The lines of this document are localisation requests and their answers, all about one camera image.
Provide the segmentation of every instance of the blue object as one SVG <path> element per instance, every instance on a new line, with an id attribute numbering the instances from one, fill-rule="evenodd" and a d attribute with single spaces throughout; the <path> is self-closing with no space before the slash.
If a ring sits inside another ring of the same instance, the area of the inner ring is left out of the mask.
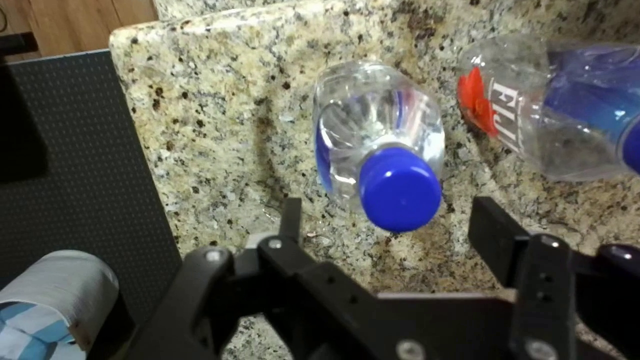
<path id="1" fill-rule="evenodd" d="M 639 45 L 584 45 L 551 51 L 555 75 L 545 106 L 598 129 L 640 174 Z"/>
<path id="2" fill-rule="evenodd" d="M 429 224 L 440 208 L 435 169 L 406 147 L 383 147 L 361 168 L 361 201 L 380 228 L 401 233 Z"/>

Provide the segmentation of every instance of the clear plastic bottle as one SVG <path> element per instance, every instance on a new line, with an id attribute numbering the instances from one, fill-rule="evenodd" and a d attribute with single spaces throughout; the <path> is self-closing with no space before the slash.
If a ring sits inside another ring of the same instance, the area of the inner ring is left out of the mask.
<path id="1" fill-rule="evenodd" d="M 498 35 L 461 55 L 464 117 L 553 179 L 640 171 L 640 48 Z"/>
<path id="2" fill-rule="evenodd" d="M 316 160 L 334 200 L 401 233 L 440 208 L 444 129 L 435 98 L 403 71 L 346 61 L 314 88 Z"/>

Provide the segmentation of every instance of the bottle label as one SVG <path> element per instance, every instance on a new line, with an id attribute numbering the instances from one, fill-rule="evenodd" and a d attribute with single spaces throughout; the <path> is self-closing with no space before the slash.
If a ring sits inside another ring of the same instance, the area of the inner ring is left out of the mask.
<path id="1" fill-rule="evenodd" d="M 485 86 L 478 65 L 459 78 L 459 106 L 464 120 L 478 125 L 489 135 L 498 135 L 513 150 L 521 147 L 518 99 L 518 90 L 509 88 L 495 78 Z"/>

